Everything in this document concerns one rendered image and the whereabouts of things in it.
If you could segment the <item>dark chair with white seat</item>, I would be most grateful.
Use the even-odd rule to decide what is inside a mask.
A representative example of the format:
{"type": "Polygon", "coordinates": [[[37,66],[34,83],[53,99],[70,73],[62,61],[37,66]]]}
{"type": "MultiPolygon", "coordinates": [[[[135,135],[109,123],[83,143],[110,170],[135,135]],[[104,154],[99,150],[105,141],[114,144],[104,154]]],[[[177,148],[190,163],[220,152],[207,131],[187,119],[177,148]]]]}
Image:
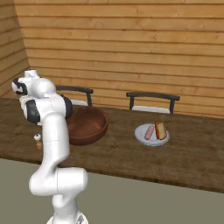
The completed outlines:
{"type": "Polygon", "coordinates": [[[91,106],[92,105],[91,94],[94,92],[93,89],[85,88],[85,87],[71,87],[71,86],[57,86],[56,89],[57,90],[74,91],[74,92],[82,92],[87,95],[87,101],[72,100],[72,104],[80,105],[80,106],[91,106]]]}
{"type": "Polygon", "coordinates": [[[173,94],[161,94],[161,93],[152,93],[152,92],[127,92],[126,96],[129,97],[129,109],[135,111],[144,111],[144,112],[154,112],[162,114],[172,114],[174,111],[175,101],[179,101],[180,97],[173,94]],[[159,107],[149,107],[149,106],[135,106],[136,97],[150,97],[165,99],[170,101],[169,108],[159,108],[159,107]]]}

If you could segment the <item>brown wooden bowl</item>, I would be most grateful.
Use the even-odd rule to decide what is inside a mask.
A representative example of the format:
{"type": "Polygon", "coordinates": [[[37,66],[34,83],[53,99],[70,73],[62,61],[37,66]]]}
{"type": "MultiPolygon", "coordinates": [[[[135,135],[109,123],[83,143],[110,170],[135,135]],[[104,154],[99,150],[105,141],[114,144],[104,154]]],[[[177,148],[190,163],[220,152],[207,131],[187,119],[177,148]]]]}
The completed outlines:
{"type": "Polygon", "coordinates": [[[100,140],[109,126],[109,117],[91,106],[73,106],[73,114],[66,119],[71,145],[89,145],[100,140]]]}

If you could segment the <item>white-topped brown shaker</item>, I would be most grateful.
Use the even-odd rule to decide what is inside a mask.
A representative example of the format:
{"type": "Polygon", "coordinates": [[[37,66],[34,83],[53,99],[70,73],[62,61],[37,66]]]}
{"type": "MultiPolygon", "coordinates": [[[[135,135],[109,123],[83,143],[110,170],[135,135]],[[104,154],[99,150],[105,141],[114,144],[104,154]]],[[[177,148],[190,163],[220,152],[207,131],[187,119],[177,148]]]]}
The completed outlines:
{"type": "Polygon", "coordinates": [[[37,149],[42,150],[43,145],[42,145],[41,135],[40,134],[34,135],[34,140],[36,141],[37,149]]]}

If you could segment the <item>tan bread bun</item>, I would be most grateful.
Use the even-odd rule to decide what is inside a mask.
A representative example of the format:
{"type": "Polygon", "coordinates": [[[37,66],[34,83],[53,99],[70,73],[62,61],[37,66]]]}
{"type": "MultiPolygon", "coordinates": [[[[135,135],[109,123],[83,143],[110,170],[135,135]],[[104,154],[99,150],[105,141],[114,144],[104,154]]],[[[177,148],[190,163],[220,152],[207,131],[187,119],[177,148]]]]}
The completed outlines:
{"type": "Polygon", "coordinates": [[[158,140],[166,139],[166,127],[163,122],[155,121],[156,136],[158,140]]]}

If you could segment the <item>pink sausage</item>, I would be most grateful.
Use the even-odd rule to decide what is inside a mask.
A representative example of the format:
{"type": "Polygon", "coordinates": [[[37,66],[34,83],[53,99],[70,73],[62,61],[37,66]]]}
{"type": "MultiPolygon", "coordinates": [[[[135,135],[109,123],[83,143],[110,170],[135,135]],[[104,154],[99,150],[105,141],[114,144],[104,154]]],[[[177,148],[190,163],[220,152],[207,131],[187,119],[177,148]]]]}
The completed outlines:
{"type": "Polygon", "coordinates": [[[154,131],[155,127],[153,125],[151,125],[147,130],[146,130],[146,133],[145,133],[145,136],[144,136],[144,139],[145,140],[150,140],[151,139],[151,135],[154,131]]]}

